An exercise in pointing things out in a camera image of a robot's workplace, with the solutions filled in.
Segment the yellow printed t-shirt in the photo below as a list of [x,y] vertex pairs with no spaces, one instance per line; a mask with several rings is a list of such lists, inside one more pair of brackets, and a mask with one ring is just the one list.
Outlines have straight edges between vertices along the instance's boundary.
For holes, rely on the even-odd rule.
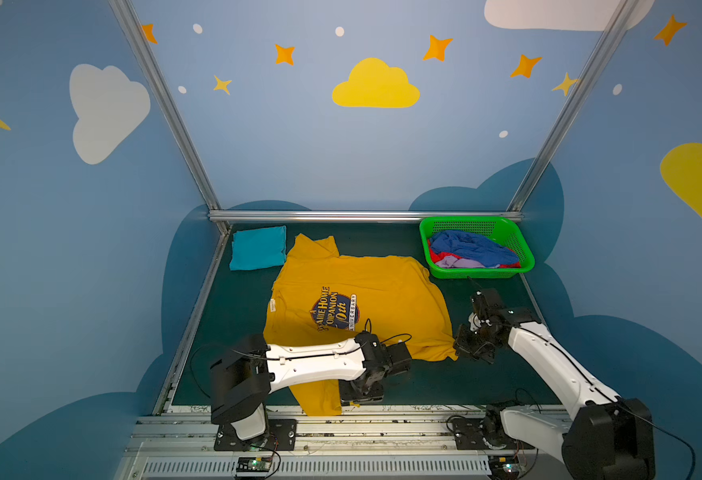
[[333,237],[300,234],[272,288],[264,338],[289,347],[340,342],[365,326],[415,360],[457,357],[443,295],[411,257],[340,254]]

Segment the green plastic laundry basket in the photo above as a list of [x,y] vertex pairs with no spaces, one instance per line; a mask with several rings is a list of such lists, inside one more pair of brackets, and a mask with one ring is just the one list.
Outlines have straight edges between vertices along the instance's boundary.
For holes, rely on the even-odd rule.
[[[458,230],[482,235],[493,242],[513,250],[519,257],[520,268],[507,269],[444,269],[434,265],[430,259],[427,240],[434,234]],[[535,266],[534,256],[519,227],[511,220],[501,217],[434,217],[420,222],[424,254],[433,276],[439,279],[506,279],[531,271]]]

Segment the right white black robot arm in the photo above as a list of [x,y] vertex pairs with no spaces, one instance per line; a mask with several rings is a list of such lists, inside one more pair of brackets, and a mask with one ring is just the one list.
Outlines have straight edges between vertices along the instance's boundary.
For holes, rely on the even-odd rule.
[[649,408],[624,398],[588,372],[529,309],[506,306],[494,289],[471,296],[473,312],[454,347],[462,357],[493,363],[509,348],[533,368],[560,402],[557,418],[536,399],[488,405],[482,419],[446,421],[460,449],[522,450],[557,459],[574,479],[652,479],[654,435]]

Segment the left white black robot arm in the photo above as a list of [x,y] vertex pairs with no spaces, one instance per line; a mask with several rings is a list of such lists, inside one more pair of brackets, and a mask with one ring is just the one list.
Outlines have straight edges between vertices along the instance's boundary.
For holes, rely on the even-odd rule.
[[210,366],[211,423],[243,444],[269,433],[266,400],[287,387],[335,381],[343,403],[382,399],[383,380],[410,370],[404,342],[385,344],[363,330],[355,337],[304,347],[269,344],[261,334],[243,338]]

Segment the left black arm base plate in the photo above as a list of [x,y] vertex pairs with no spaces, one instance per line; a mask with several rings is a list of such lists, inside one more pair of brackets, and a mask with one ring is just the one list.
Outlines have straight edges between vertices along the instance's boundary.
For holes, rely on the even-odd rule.
[[213,448],[215,451],[293,451],[296,441],[297,421],[272,419],[265,433],[249,440],[241,440],[231,424],[220,425]]

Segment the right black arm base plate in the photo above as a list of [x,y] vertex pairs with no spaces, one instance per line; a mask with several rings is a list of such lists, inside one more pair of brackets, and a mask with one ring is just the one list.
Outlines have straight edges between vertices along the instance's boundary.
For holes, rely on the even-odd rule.
[[530,444],[507,435],[499,419],[451,416],[446,427],[458,450],[532,449]]

